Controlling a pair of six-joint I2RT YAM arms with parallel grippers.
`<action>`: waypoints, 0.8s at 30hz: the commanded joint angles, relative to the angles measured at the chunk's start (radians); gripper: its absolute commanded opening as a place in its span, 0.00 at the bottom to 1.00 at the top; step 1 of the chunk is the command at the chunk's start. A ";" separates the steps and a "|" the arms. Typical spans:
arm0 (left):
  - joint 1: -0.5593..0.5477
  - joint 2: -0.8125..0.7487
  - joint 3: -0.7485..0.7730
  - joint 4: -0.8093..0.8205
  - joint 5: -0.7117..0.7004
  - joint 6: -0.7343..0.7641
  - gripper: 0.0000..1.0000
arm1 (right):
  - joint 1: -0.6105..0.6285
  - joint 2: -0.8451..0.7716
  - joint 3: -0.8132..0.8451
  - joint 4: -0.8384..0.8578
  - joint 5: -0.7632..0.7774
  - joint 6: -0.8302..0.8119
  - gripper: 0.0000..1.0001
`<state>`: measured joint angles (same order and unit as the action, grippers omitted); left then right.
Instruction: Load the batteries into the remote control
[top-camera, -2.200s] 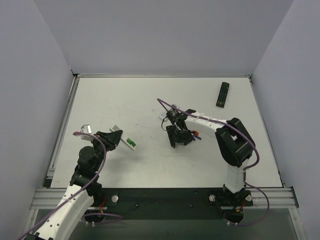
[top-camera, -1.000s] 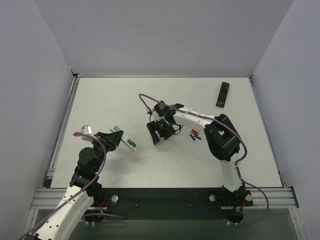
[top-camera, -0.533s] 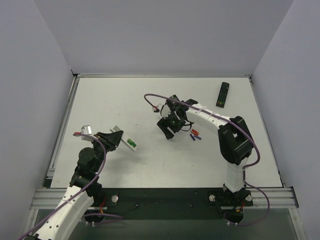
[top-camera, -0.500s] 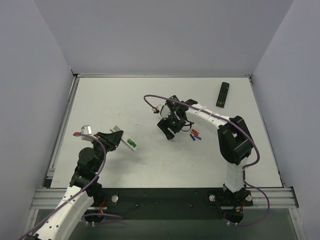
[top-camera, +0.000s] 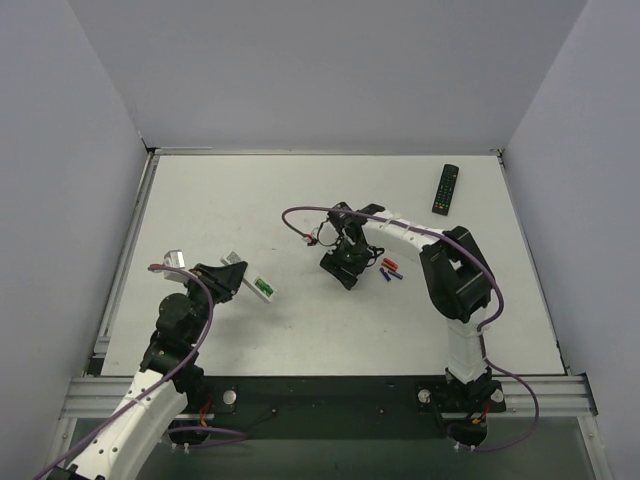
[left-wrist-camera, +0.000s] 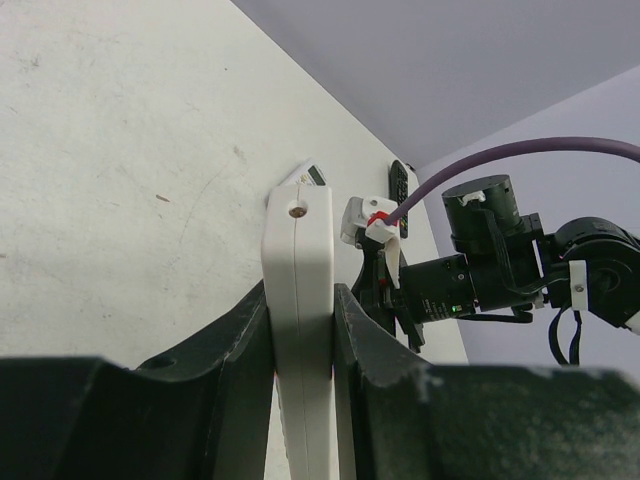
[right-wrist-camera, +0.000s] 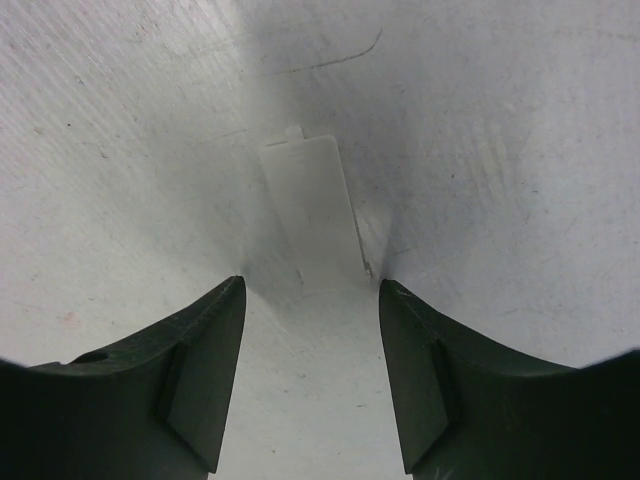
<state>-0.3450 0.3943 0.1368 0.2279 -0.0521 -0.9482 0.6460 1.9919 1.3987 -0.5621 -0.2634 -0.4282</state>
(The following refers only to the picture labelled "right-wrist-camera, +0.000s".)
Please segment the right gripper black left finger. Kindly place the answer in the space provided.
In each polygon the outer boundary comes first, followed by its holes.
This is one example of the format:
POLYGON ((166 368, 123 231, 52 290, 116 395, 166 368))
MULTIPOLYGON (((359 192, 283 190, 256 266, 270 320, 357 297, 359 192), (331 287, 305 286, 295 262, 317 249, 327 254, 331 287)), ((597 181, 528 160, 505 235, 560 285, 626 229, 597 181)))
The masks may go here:
POLYGON ((232 276, 70 363, 1 364, 5 479, 205 479, 217 470, 246 313, 232 276))

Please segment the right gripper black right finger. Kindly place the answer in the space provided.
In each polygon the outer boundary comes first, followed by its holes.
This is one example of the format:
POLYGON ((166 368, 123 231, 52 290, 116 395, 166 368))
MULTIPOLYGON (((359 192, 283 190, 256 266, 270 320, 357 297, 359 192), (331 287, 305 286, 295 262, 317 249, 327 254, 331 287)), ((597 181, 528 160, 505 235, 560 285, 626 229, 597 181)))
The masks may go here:
POLYGON ((415 479, 635 479, 639 354, 572 368, 379 289, 404 470, 415 479))

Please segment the white battery cover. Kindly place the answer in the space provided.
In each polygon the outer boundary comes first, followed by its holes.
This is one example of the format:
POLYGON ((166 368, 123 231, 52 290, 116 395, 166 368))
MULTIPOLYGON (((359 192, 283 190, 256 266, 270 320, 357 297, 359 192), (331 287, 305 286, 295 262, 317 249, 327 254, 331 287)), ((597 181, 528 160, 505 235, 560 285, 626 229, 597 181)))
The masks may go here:
POLYGON ((339 147, 334 136, 307 138, 290 126, 260 152, 268 190, 303 286, 365 288, 369 279, 339 147))

